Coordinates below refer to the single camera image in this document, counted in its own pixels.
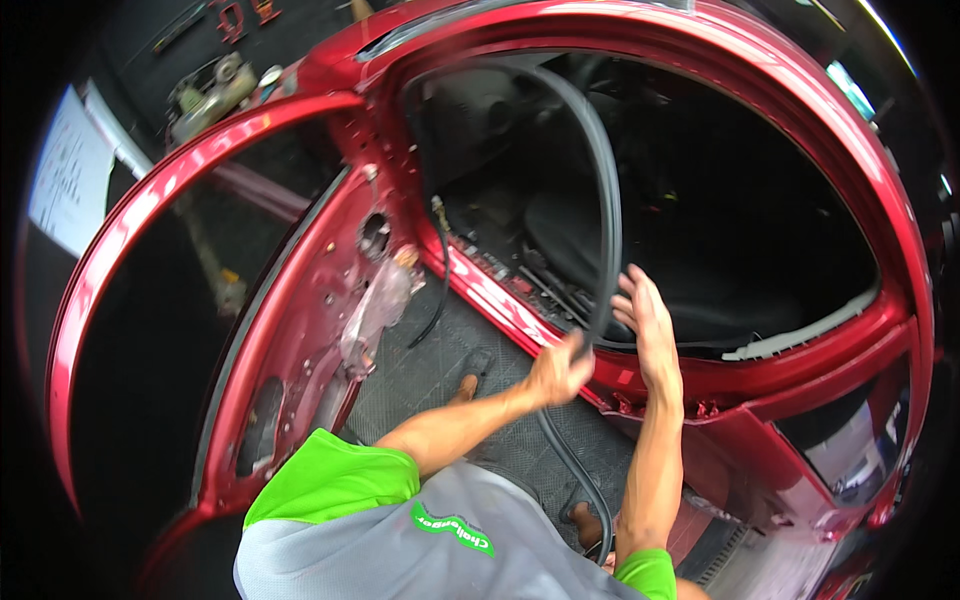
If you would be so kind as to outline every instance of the white paper sheet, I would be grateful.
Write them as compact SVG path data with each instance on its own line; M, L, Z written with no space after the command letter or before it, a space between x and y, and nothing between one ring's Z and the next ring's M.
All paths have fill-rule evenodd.
M30 219L65 250L80 257L107 211L113 150L67 88L47 133L34 176Z

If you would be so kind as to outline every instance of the man's arm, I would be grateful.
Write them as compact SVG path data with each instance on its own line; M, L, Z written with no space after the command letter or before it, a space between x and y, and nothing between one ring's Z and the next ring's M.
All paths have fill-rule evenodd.
M457 460L503 425L551 404L574 398L593 374L593 354L574 364L570 359L583 343L573 332L554 348L544 348L527 378L495 396L435 408L401 423L374 446L408 454L420 475Z
M636 265L620 276L630 298L614 296L613 316L636 333L640 372L648 396L616 530L617 561L638 550L665 549L680 508L684 464L684 381L673 323L653 281Z

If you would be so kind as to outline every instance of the man's right hand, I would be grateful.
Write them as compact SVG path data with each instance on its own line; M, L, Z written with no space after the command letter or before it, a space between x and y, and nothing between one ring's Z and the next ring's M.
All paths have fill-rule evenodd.
M636 355L643 382L648 390L661 388L668 392L668 397L682 401L684 382L673 338L673 322L660 290L634 264L627 267L626 275L620 274L618 283L629 298L617 295L611 299L613 317L636 334Z

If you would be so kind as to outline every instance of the green shirt sleeve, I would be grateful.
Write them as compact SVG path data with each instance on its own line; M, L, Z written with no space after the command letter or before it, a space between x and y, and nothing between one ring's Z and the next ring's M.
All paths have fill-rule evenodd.
M260 492L243 527L267 519L319 524L401 504L418 492L417 464L407 454L348 444L317 429Z
M613 578L650 600L677 600L677 576L666 550L637 550L616 566Z

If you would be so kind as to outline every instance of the sandal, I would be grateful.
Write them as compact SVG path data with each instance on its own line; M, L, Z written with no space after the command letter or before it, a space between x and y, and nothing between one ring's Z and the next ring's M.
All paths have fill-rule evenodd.
M487 373L490 372L490 367L493 365L493 352L489 350L475 349L470 354L467 355L467 358L464 359L464 367L460 371L460 378L457 380L459 382L464 380L464 377L467 375L473 375L477 378L477 388L473 392L474 397L480 392L480 386L483 385L484 377L487 376Z
M593 503L593 501L590 500L589 494L587 494L587 490L585 490L584 487L578 483L577 487L573 489L573 493L570 495L569 499L566 501L566 504L564 505L563 509L560 511L560 521L572 525L573 521L570 520L570 516L569 516L570 511L572 511L573 507L580 504L581 502L586 502L588 506Z

